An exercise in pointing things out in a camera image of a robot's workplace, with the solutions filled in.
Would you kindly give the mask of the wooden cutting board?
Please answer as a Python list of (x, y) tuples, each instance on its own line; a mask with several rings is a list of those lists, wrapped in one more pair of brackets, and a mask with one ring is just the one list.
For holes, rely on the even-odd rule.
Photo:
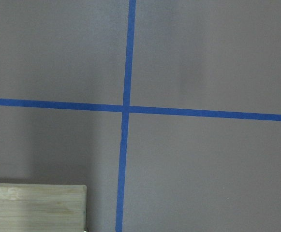
[(0, 183), (0, 232), (83, 232), (85, 185)]

